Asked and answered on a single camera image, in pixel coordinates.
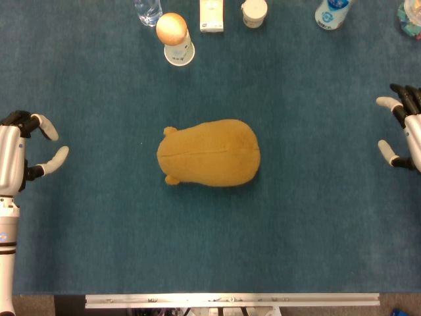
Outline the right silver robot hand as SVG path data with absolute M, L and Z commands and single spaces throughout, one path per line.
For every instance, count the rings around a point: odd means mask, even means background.
M 392 97 L 377 97 L 376 104 L 388 108 L 403 129 L 410 157 L 398 156 L 385 140 L 378 141 L 378 148 L 386 162 L 420 173 L 420 88 L 390 84 L 399 100 Z

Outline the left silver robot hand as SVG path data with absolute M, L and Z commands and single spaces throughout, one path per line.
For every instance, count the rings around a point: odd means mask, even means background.
M 1 196 L 14 197 L 25 189 L 27 181 L 33 181 L 55 172 L 63 165 L 69 147 L 62 146 L 46 163 L 28 166 L 26 140 L 39 129 L 49 141 L 57 141 L 59 135 L 52 122 L 41 114 L 14 111 L 1 120 Z

